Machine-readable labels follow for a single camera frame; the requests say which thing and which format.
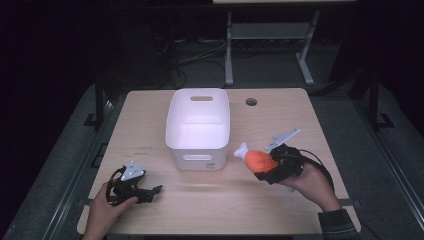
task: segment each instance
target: wooden table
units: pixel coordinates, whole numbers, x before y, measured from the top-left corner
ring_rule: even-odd
[[[273,134],[300,128],[287,145],[315,153],[334,179],[336,194],[348,199],[318,119],[303,89],[227,89],[231,135],[227,163],[220,171],[181,171],[165,144],[166,119],[174,91],[136,91],[128,94],[89,198],[122,165],[134,160],[147,170],[139,187],[163,185],[152,203],[136,205],[114,225],[113,234],[255,234],[321,233],[319,207],[299,192],[260,182],[233,156],[241,142],[263,150]],[[256,106],[248,106],[255,98]],[[352,206],[345,206],[356,228]],[[78,224],[84,233],[85,207]]]

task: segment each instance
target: dark floor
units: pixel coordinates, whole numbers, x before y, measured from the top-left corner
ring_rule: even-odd
[[[301,45],[282,45],[277,51],[266,54],[235,57],[235,83],[228,88],[299,87],[308,92],[322,89],[328,84],[339,45],[314,44],[311,47],[307,62],[316,81],[314,86],[305,85],[295,61],[294,53]],[[180,47],[181,59],[196,55],[204,48],[202,45],[199,50],[197,45],[184,43]],[[182,65],[180,70],[184,74],[178,78],[174,73],[174,79],[182,83],[181,76],[185,76],[183,87],[187,88],[222,87],[223,61],[223,56],[217,56]],[[367,97],[353,101],[347,94],[352,83],[325,96],[311,97],[311,102],[363,222],[360,235],[363,239],[377,239],[371,233],[375,231],[382,239],[423,239],[423,228],[407,200],[405,186],[398,181],[398,173],[390,167],[390,159],[396,159],[413,192],[424,199],[421,174],[424,171],[424,140],[383,86],[379,113],[387,114],[394,127],[375,132],[363,112],[367,109]],[[172,89],[172,85],[167,82],[162,89]],[[94,99],[94,87],[91,86],[75,108],[4,239],[80,238],[76,224],[97,172],[95,166],[101,162],[101,153],[107,148],[124,104],[125,93],[106,106],[105,122],[98,131],[94,131],[93,126],[84,126],[87,116],[95,112]],[[143,239],[141,236],[109,236],[108,239],[128,238]],[[320,236],[295,236],[295,239],[320,239]]]

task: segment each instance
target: wire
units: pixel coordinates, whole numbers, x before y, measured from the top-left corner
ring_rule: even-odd
[[[313,153],[309,152],[308,150],[304,150],[304,149],[298,149],[298,150],[299,150],[299,152],[307,152],[307,153],[311,154],[312,156],[314,156],[314,157],[318,160],[318,162],[319,162],[319,163],[321,163],[321,165],[323,165],[323,166],[324,166],[324,164],[322,164],[322,162],[321,162],[321,159],[319,159],[319,158],[317,157],[317,155],[315,155],[315,154],[313,154]]]
[[[372,235],[374,235],[374,237],[376,238],[376,239],[378,239],[378,240],[381,240],[381,237],[380,236],[378,236],[378,234],[370,227],[370,226],[368,226],[368,224],[366,224],[366,223],[364,223],[361,219],[359,219],[358,218],[358,220],[359,220],[359,223],[362,225],[362,226],[364,226],[366,229],[368,229],[368,231],[370,231],[370,233],[372,234]]]

